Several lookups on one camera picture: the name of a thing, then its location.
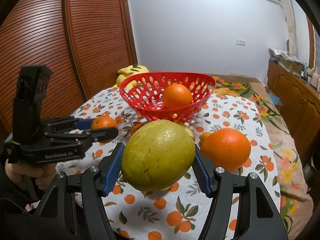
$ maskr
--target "wall switch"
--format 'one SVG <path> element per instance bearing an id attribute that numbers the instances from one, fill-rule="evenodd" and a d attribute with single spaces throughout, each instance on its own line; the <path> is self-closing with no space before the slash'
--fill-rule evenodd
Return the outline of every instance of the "wall switch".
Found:
<path id="1" fill-rule="evenodd" d="M 245 41 L 242 40 L 236 40 L 237 45 L 245 46 Z"/>

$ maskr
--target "wooden wardrobe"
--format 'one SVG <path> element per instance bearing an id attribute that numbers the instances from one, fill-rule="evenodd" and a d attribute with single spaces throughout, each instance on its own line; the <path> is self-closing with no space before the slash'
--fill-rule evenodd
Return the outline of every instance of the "wooden wardrobe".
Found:
<path id="1" fill-rule="evenodd" d="M 137 63 L 123 0 L 19 0 L 0 26 L 0 130 L 12 132 L 12 102 L 23 65 L 53 72 L 42 117 L 72 114 Z"/>

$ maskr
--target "white wall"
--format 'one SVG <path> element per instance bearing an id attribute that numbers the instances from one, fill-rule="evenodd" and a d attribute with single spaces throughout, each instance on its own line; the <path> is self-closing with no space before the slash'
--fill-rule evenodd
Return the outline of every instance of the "white wall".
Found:
<path id="1" fill-rule="evenodd" d="M 302 10 L 300 5 L 295 1 L 292 1 L 294 16 L 296 18 L 297 38 L 298 38 L 298 53 L 299 59 L 309 64 L 310 56 L 310 41 L 309 41 L 309 29 L 306 13 Z"/>
<path id="2" fill-rule="evenodd" d="M 268 48 L 286 50 L 284 14 L 267 0 L 129 0 L 129 9 L 139 64 L 150 71 L 233 72 L 263 81 Z"/>

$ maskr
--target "wooden slat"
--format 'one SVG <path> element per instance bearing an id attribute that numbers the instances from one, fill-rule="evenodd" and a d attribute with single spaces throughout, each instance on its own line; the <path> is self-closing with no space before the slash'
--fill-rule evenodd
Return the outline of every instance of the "wooden slat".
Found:
<path id="1" fill-rule="evenodd" d="M 121 0 L 70 0 L 76 47 L 91 93 L 116 83 L 131 64 Z"/>
<path id="2" fill-rule="evenodd" d="M 54 71 L 42 117 L 67 116 L 84 103 L 70 61 L 61 1 L 20 0 L 0 28 L 0 119 L 8 132 L 12 129 L 12 99 L 22 65 L 45 64 Z"/>

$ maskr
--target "basket rim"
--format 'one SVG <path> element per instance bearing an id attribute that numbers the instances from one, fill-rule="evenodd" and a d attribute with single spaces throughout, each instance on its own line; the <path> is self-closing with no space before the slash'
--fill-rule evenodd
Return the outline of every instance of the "basket rim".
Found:
<path id="1" fill-rule="evenodd" d="M 196 72 L 163 72 L 163 71 L 161 71 L 161 72 L 146 72 L 146 73 L 139 73 L 139 74 L 135 74 L 135 75 L 132 75 L 132 76 L 130 76 L 130 77 L 127 77 L 122 83 L 121 83 L 121 85 L 120 85 L 120 95 L 121 95 L 121 97 L 124 99 L 124 101 L 126 101 L 127 102 L 127 104 L 129 105 L 129 106 L 131 106 L 132 108 L 137 108 L 137 109 L 140 109 L 140 110 L 143 110 L 143 111 L 148 111 L 148 112 L 158 112 L 158 113 L 166 113 L 166 112 L 171 112 L 171 111 L 177 111 L 177 110 L 182 110 L 182 109 L 184 109 L 184 108 L 186 108 L 186 107 L 189 107 L 189 106 L 192 106 L 192 105 L 195 105 L 195 104 L 199 104 L 200 102 L 202 102 L 202 101 L 207 101 L 208 99 L 207 99 L 207 97 L 210 97 L 210 94 L 212 93 L 208 93 L 208 95 L 206 95 L 206 96 L 204 96 L 202 99 L 200 99 L 199 101 L 197 101 L 197 102 L 195 102 L 195 103 L 192 103 L 192 104 L 190 104 L 190 105 L 187 105 L 187 106 L 183 106 L 183 107 L 179 107 L 179 108 L 175 108 L 175 109 L 159 109 L 159 110 L 151 110 L 151 109 L 144 109 L 144 108 L 142 108 L 142 107 L 139 107 L 139 106 L 132 106 L 129 102 L 129 100 L 124 96 L 124 93 L 127 93 L 127 92 L 125 92 L 124 91 L 124 89 L 126 88 L 126 86 L 130 83 L 130 82 L 132 82 L 133 80 L 135 80 L 135 78 L 133 78 L 133 77 L 138 77 L 138 76 L 143 76 L 143 75 L 148 75 L 148 74 L 151 74 L 151 73 L 170 73 L 170 74 L 175 74 L 175 73 L 177 73 L 177 74 L 185 74 L 185 75 L 188 75 L 188 74 L 192 74 L 192 75 L 194 75 L 194 74 L 199 74 L 199 75 L 201 75 L 201 76 L 208 76 L 208 77 L 210 77 L 210 79 L 212 79 L 212 81 L 213 81 L 213 84 L 212 84 L 212 82 L 211 82 L 211 84 L 213 85 L 213 87 L 215 87 L 215 84 L 216 84 L 216 81 L 215 81 L 215 79 L 212 77 L 212 76 L 210 76 L 210 75 L 208 75 L 208 74 L 204 74 L 204 73 L 196 73 Z"/>

